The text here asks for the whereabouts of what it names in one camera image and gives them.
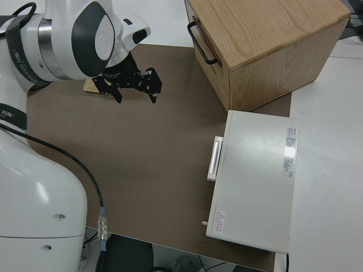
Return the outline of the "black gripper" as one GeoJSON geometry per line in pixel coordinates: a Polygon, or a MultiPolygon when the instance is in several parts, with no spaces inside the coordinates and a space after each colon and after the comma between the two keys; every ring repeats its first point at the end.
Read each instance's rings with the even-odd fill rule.
{"type": "Polygon", "coordinates": [[[134,61],[105,68],[100,75],[92,78],[92,81],[101,94],[113,96],[119,104],[123,99],[119,92],[121,88],[133,88],[144,92],[153,104],[156,103],[162,89],[162,82],[156,70],[150,67],[141,71],[134,61]]]}

